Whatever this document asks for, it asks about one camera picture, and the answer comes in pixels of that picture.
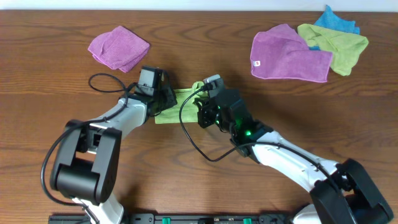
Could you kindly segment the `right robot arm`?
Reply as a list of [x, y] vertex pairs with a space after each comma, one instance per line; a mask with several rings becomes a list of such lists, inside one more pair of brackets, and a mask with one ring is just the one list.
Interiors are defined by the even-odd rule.
[[252, 118], [238, 90], [206, 83], [195, 100], [198, 122], [217, 125], [231, 135], [243, 157], [284, 174], [310, 194], [312, 203], [292, 223], [389, 223], [394, 213], [365, 168], [354, 159], [343, 163], [316, 156], [292, 144], [276, 130]]

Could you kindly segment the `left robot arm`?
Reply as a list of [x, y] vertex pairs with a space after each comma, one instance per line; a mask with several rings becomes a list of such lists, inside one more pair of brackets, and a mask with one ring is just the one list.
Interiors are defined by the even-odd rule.
[[144, 66], [139, 80], [122, 84], [117, 104], [88, 121], [70, 120], [50, 152], [56, 152], [50, 185], [66, 206], [81, 207], [86, 223], [129, 223], [129, 215], [113, 193], [121, 141], [134, 129], [177, 104], [169, 74]]

